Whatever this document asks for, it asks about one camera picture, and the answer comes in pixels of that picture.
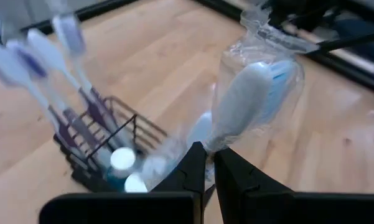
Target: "plastic bag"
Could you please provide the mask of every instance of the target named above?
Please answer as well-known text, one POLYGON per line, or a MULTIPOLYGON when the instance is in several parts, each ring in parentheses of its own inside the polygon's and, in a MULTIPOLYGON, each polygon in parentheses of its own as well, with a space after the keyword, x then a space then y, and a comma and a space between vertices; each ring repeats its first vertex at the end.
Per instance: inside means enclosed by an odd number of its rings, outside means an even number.
POLYGON ((145 158, 141 177, 148 191, 155 188, 177 167, 188 149, 185 140, 169 137, 162 142, 155 153, 145 158))
POLYGON ((235 77, 255 63, 264 63, 270 67, 272 84, 259 116, 251 121, 241 135, 229 136, 225 141, 242 156, 254 158, 250 162, 258 167, 264 160, 269 140, 288 125, 288 119, 304 87, 304 70, 294 55, 318 48, 315 44, 268 25, 268 14, 268 11, 262 11, 259 7, 242 13, 241 24, 247 32, 223 52, 212 104, 215 129, 219 122, 218 106, 235 77))

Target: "white toothbrush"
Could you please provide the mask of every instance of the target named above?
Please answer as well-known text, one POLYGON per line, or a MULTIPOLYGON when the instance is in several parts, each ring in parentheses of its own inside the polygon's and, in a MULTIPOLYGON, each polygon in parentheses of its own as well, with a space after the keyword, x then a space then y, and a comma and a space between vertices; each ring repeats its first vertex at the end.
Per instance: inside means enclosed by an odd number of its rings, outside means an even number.
MULTIPOLYGON (((118 128, 115 123, 115 119, 100 99, 98 93, 92 87, 90 88, 90 91, 85 91, 87 87, 92 86, 91 84, 86 84, 86 80, 83 81, 85 84, 84 88, 76 81, 76 79, 68 71, 62 54, 59 52, 56 46, 54 46, 54 44, 37 29, 29 30, 27 38, 29 44, 36 52, 39 53, 44 61, 46 61, 47 65, 56 70, 60 70, 71 85, 79 92, 80 96, 84 100, 90 116, 109 132, 115 132, 118 128)), ((121 130, 114 139, 117 140, 118 147, 132 147, 132 144, 130 143, 130 140, 124 130, 121 130)))
POLYGON ((54 126, 58 138, 77 156, 84 158, 85 155, 78 150, 72 137, 69 135, 67 128, 62 123, 59 115, 50 106, 47 99, 34 86, 30 80, 28 71, 19 63, 16 56, 0 45, 0 80, 5 85, 17 85, 26 88, 29 93, 39 102, 44 114, 54 126))
POLYGON ((246 66, 231 82, 217 108, 218 117, 212 133, 203 142, 208 152, 206 190, 215 183, 212 156, 226 149, 252 122, 260 119, 272 83, 269 66, 260 62, 246 66))
MULTIPOLYGON (((56 35, 58 36, 59 41, 68 51, 72 59, 78 77, 82 83, 82 88, 86 93, 90 94, 90 97, 93 98, 93 102, 95 102, 101 112, 104 113, 105 123, 109 131, 115 132, 118 128, 116 120, 102 102, 97 90, 88 80, 82 66, 82 56, 86 52, 86 45, 78 19, 73 14, 57 15, 52 19, 52 26, 56 35)), ((125 144, 126 147, 133 146, 124 130, 121 130, 116 136, 123 144, 125 144)))
MULTIPOLYGON (((45 88, 47 89, 50 97, 54 100, 56 107, 62 112, 64 117, 68 120, 69 124, 75 129, 83 138, 86 143, 94 150, 99 145, 98 140, 88 129, 88 126, 79 118, 74 110, 66 104, 62 97, 54 90, 50 80, 48 79, 48 72, 44 68, 43 63, 37 59, 33 51, 29 49, 25 44, 18 40, 10 40, 7 43, 7 47, 13 51, 13 55, 19 59, 19 64, 27 72, 28 82, 32 83, 30 74, 33 77, 38 77, 43 81, 45 88)), ((107 169, 110 166, 110 155, 111 151, 105 147, 102 147, 95 155, 95 159, 104 168, 107 169)))

